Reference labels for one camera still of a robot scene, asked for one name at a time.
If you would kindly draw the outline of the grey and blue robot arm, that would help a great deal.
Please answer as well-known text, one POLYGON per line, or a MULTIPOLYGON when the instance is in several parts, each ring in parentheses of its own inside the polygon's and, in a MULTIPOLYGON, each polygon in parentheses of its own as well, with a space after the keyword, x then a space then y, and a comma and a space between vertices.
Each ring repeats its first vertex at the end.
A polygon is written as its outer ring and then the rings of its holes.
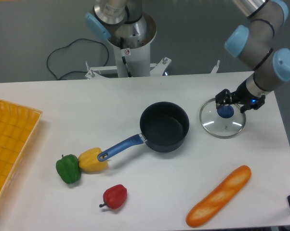
MULTIPOLYGON (((257 110, 265 97, 290 80, 290 49, 274 50, 269 41, 285 23, 289 10, 281 0, 236 0, 234 4, 250 20, 250 26, 238 26, 224 48, 253 70, 234 92, 223 90, 215 96, 217 113, 233 115, 232 105, 240 112, 257 110)), ((99 39, 108 41, 116 58, 119 77, 160 75, 162 64, 150 66, 150 44, 156 36, 156 24, 143 12, 139 0, 97 0, 86 13, 85 23, 99 39)))

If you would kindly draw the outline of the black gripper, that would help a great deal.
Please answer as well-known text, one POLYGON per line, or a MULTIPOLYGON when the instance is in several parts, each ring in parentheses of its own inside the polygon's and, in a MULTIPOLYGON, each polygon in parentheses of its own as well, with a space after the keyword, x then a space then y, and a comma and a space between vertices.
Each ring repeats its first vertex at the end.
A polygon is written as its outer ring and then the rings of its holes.
POLYGON ((215 96, 216 109, 224 105, 231 105, 233 102, 243 105, 240 112, 244 113, 248 110, 258 110, 265 104, 266 96, 263 94, 261 97, 254 96, 247 87, 246 80, 242 82, 236 91, 232 93, 228 89, 224 89, 215 96))

